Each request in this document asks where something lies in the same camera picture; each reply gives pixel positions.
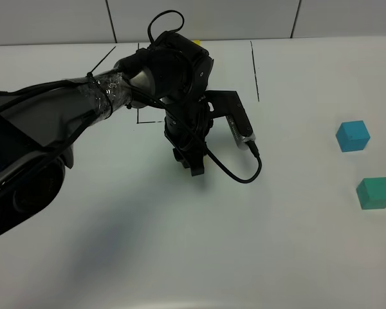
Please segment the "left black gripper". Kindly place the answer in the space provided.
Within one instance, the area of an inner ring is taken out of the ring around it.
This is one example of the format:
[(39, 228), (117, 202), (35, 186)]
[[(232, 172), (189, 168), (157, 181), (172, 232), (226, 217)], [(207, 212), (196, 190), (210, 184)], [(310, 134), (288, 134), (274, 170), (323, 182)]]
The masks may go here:
[(165, 136), (173, 145), (173, 155), (192, 176), (204, 174), (203, 156), (215, 158), (207, 147), (205, 138), (213, 120), (210, 119), (210, 106), (205, 96), (189, 99), (186, 102), (172, 97), (163, 97), (165, 104)]

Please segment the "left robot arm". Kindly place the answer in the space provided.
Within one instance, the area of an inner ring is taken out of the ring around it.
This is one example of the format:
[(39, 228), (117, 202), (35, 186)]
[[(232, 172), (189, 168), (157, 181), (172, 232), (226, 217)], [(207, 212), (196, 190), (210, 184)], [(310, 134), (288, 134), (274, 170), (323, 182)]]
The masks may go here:
[(0, 91), (0, 235), (55, 199), (88, 127), (122, 107), (185, 104), (204, 92), (212, 65), (206, 49), (171, 30), (107, 72)]

